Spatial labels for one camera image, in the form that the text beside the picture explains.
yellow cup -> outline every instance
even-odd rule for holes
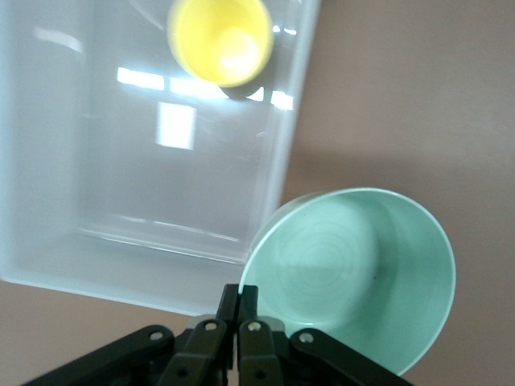
[[[167,37],[179,64],[221,87],[252,80],[266,66],[274,35],[261,0],[177,0]]]

bolt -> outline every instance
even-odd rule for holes
[[[161,331],[154,331],[152,334],[150,334],[149,338],[150,340],[160,340],[163,337],[163,333]]]
[[[250,322],[247,326],[249,331],[259,331],[261,330],[261,323],[260,322]]]
[[[315,338],[309,332],[303,332],[299,335],[299,340],[301,343],[313,343]]]
[[[214,322],[208,322],[206,323],[206,325],[204,326],[204,328],[206,329],[206,331],[213,331],[213,330],[216,330],[216,328],[218,327],[218,325]]]

beige surface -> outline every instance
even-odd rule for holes
[[[515,384],[515,2],[325,0],[284,199],[377,186],[427,206],[455,249],[451,317],[407,374]],[[0,384],[178,315],[0,283]]]

mint green bowl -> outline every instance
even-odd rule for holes
[[[288,335],[318,328],[401,375],[438,337],[455,292],[449,240],[431,213],[398,193],[315,193],[279,208],[241,278],[260,316]]]

clear plastic container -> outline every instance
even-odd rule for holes
[[[0,0],[2,279],[211,312],[278,206],[318,1],[255,81],[189,76],[170,1]]]

